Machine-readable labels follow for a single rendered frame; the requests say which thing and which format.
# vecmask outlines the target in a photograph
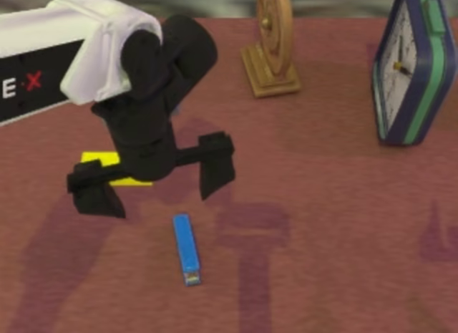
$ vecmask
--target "table surface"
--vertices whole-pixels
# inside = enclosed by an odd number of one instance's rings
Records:
[[[67,105],[3,127],[0,332],[455,332],[457,88],[422,145],[385,148],[369,81],[383,19],[296,20],[303,91],[264,100],[240,58],[255,22],[202,22],[220,59],[174,126],[181,146],[229,132],[236,181],[203,203],[189,166],[118,189],[126,221],[79,216],[64,176],[82,151],[112,150],[104,125]],[[181,211],[203,268],[193,288]]]

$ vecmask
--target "clock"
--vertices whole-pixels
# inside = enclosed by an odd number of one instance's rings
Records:
[[[372,69],[380,141],[419,144],[454,82],[456,68],[442,0],[394,0]]]

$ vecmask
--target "brown table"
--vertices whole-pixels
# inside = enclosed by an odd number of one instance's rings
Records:
[[[181,145],[228,131],[237,180],[202,203],[191,166],[119,189],[127,221],[78,216],[64,176],[83,150],[112,149],[104,125],[68,105],[3,127],[0,332],[455,332],[457,89],[423,145],[383,148],[369,83],[383,20],[297,20],[304,90],[265,100],[239,54],[255,22],[204,23],[220,61],[174,123]],[[180,211],[203,266],[194,288]]]

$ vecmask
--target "yellow box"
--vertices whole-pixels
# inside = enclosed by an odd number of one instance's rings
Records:
[[[120,161],[120,157],[116,152],[83,152],[81,154],[81,162],[93,161],[99,159],[103,166],[116,165]],[[151,186],[152,183],[137,181],[132,178],[125,178],[111,181],[111,186]]]

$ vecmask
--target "blue rectangular object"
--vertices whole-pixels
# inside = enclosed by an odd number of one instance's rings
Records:
[[[200,264],[189,215],[185,213],[175,215],[173,228],[175,229],[178,255],[185,278],[185,285],[200,284]]]

